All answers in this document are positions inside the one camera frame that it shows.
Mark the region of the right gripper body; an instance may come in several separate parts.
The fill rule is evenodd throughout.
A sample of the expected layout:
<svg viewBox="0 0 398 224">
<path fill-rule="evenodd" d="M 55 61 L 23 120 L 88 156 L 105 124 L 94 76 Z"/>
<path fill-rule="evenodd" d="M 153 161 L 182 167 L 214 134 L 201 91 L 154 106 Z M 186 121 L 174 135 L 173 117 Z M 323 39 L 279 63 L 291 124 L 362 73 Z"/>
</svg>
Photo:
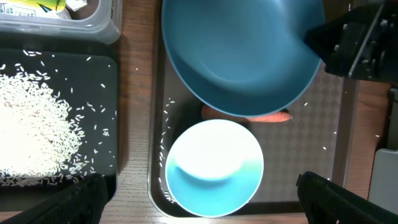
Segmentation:
<svg viewBox="0 0 398 224">
<path fill-rule="evenodd" d="M 338 77 L 397 83 L 397 1 L 372 2 L 309 30 L 305 43 Z"/>
</svg>

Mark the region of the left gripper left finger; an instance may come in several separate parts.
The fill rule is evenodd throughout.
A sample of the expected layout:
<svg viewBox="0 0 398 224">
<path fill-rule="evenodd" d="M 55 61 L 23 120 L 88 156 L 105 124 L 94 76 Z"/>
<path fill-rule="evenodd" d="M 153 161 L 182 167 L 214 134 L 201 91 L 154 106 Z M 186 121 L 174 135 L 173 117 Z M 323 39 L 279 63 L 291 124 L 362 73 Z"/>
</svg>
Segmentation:
<svg viewBox="0 0 398 224">
<path fill-rule="evenodd" d="M 104 177 L 93 174 L 2 224 L 98 224 L 108 190 Z"/>
</svg>

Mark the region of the light blue bowl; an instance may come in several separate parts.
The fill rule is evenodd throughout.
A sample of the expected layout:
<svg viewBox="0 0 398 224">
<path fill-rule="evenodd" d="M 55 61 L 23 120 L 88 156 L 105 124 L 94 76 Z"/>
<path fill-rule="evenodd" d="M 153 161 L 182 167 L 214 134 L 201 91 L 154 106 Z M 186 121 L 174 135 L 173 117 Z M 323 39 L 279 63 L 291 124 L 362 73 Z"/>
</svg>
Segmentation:
<svg viewBox="0 0 398 224">
<path fill-rule="evenodd" d="M 264 157 L 256 137 L 225 119 L 202 121 L 184 131 L 165 161 L 170 196 L 199 217 L 236 212 L 257 192 Z"/>
</svg>

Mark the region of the dark blue plate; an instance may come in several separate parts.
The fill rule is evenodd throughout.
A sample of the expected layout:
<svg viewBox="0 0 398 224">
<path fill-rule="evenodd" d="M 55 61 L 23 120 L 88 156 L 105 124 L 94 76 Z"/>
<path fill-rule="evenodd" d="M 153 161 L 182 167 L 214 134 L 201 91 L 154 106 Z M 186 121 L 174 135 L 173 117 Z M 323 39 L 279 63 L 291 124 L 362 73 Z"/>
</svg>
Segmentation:
<svg viewBox="0 0 398 224">
<path fill-rule="evenodd" d="M 202 102 L 250 117 L 280 111 L 310 86 L 319 56 L 305 34 L 325 22 L 322 0 L 165 0 L 171 64 Z"/>
</svg>

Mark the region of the yellow snack wrapper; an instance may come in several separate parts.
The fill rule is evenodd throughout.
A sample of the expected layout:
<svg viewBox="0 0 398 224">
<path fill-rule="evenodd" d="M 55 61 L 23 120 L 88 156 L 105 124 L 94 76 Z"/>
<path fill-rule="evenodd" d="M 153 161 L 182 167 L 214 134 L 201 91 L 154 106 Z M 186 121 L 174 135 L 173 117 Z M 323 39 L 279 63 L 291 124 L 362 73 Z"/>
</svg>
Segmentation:
<svg viewBox="0 0 398 224">
<path fill-rule="evenodd" d="M 53 17 L 66 8 L 66 0 L 1 0 L 1 14 Z"/>
</svg>

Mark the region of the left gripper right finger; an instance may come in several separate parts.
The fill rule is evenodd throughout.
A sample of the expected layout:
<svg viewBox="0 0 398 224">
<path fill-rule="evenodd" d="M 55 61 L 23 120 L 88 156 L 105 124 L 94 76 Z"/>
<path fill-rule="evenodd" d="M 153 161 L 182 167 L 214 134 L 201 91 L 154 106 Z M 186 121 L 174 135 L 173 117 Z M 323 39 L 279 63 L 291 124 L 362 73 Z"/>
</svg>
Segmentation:
<svg viewBox="0 0 398 224">
<path fill-rule="evenodd" d="M 309 224 L 388 224 L 397 215 L 313 173 L 298 176 L 298 199 Z"/>
</svg>

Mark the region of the white rice pile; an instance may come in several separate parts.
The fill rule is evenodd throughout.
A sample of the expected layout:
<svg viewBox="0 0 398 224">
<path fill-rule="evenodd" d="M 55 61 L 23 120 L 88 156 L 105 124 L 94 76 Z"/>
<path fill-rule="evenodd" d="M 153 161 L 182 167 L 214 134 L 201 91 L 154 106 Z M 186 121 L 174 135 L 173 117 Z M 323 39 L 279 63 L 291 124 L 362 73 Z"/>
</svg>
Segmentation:
<svg viewBox="0 0 398 224">
<path fill-rule="evenodd" d="M 53 182 L 83 143 L 68 101 L 54 95 L 47 76 L 1 74 L 1 186 Z"/>
</svg>

